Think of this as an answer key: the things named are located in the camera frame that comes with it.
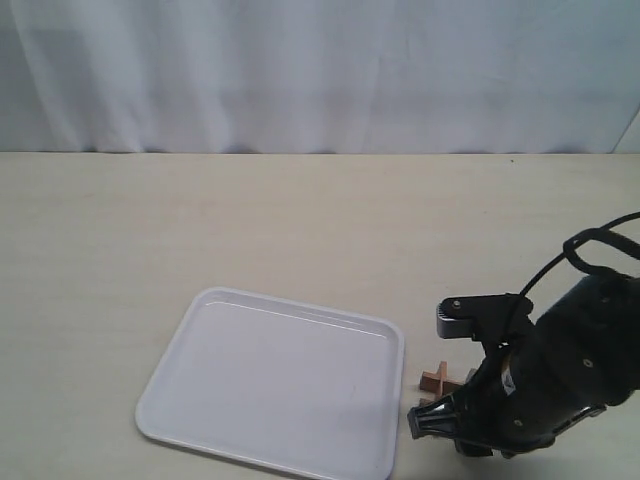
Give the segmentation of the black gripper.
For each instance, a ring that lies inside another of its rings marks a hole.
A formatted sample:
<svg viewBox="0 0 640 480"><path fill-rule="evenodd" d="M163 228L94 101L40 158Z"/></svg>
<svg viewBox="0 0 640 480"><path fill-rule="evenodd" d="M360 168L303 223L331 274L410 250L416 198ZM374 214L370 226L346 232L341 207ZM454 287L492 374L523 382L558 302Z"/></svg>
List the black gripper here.
<svg viewBox="0 0 640 480"><path fill-rule="evenodd" d="M610 404L610 359L580 344L521 344L482 368L452 396L412 407L414 440L454 439L469 458L505 458L552 446Z"/></svg>

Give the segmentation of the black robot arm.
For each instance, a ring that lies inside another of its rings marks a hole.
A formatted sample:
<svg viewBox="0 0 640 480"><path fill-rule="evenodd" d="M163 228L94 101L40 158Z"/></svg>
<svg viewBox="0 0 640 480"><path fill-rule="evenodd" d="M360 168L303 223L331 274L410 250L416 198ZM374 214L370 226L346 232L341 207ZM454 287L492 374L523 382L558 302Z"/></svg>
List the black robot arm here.
<svg viewBox="0 0 640 480"><path fill-rule="evenodd" d="M536 321L514 294L451 297L443 339L481 343L485 358L453 392L409 410L411 435L453 441L468 457L552 446L582 420L639 389L639 281L586 276Z"/></svg>

